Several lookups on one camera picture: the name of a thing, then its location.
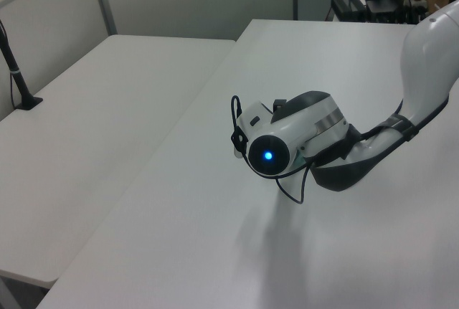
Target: black wire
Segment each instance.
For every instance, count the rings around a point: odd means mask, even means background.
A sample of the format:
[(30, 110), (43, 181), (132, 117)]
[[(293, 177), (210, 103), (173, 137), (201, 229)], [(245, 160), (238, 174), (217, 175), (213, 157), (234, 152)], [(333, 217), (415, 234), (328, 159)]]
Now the black wire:
[(330, 12), (331, 12), (331, 6), (330, 6), (330, 9), (328, 10), (327, 15), (325, 16), (325, 20), (324, 20), (324, 21), (327, 21), (327, 20), (328, 20), (328, 16), (330, 15)]
[(408, 0), (408, 3), (410, 3), (410, 11), (411, 11), (411, 9), (413, 9), (413, 5), (411, 3), (411, 0)]
[(293, 200), (297, 204), (302, 204), (304, 202), (304, 186), (306, 185), (306, 177), (308, 176), (309, 172), (309, 167), (311, 165), (308, 164), (308, 167), (306, 167), (306, 170), (304, 171), (303, 174), (303, 180), (301, 181), (301, 199), (297, 200), (296, 198), (293, 198), (280, 184), (279, 180), (275, 180), (276, 184), (278, 185), (279, 189), (284, 193), (289, 199)]
[[(235, 101), (237, 101), (237, 116), (235, 115)], [(237, 95), (234, 95), (231, 98), (231, 116), (232, 116), (232, 126), (233, 128), (237, 127), (236, 123), (236, 118), (238, 118), (242, 114), (242, 109), (241, 109), (241, 101), (239, 100), (239, 97)]]
[[(402, 109), (403, 106), (403, 99), (400, 101), (399, 107), (395, 110), (394, 114), (399, 114), (400, 110)], [(361, 141), (366, 141), (367, 139), (377, 135), (381, 130), (383, 129), (383, 126), (376, 126), (375, 128), (372, 128), (370, 131), (366, 133), (361, 134)]]

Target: white desk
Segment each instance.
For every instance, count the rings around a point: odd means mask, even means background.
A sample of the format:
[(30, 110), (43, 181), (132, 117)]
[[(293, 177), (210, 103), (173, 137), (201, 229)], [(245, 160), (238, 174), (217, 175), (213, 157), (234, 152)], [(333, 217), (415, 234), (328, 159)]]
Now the white desk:
[(234, 42), (117, 36), (0, 122), (0, 275), (50, 287)]
[(332, 93), (366, 131), (402, 98), (409, 26), (253, 21), (40, 309), (455, 308), (458, 87), (411, 142), (305, 204), (232, 154), (242, 108)]

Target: electronic device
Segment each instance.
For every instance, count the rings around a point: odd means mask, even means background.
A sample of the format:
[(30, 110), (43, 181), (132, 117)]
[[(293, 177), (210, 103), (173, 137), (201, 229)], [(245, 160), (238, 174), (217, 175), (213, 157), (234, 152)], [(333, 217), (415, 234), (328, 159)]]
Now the electronic device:
[(395, 24), (402, 7), (402, 0), (367, 0), (366, 16), (369, 22)]
[(400, 59), (402, 104), (367, 133), (348, 124), (325, 92), (306, 92), (278, 102), (273, 112), (260, 102), (243, 112), (234, 96), (231, 139), (235, 155), (278, 185), (278, 179), (310, 169), (320, 186), (332, 191), (347, 189), (415, 137), (447, 105), (459, 78), (458, 55), (456, 1), (420, 22), (405, 37)]
[(360, 0), (331, 0), (331, 8), (342, 22), (365, 22), (365, 6)]

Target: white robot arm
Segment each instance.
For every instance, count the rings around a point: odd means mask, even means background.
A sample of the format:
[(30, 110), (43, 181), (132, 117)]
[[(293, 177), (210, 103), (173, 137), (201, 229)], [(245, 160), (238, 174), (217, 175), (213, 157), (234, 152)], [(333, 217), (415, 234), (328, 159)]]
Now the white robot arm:
[(459, 78), (459, 1), (430, 15), (408, 33), (400, 66), (401, 107), (364, 134), (346, 122), (328, 93), (306, 92), (274, 113), (262, 103), (242, 112), (239, 99), (233, 97), (236, 156), (268, 179), (310, 166), (322, 187), (342, 191), (354, 185), (448, 103), (449, 92)]

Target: blue led light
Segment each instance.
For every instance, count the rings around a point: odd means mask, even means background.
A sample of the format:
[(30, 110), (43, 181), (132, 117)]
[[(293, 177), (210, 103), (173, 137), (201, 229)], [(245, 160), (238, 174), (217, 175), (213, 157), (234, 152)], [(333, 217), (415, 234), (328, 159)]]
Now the blue led light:
[(264, 157), (265, 157), (265, 160), (270, 160), (273, 158), (273, 155), (269, 151), (266, 151)]

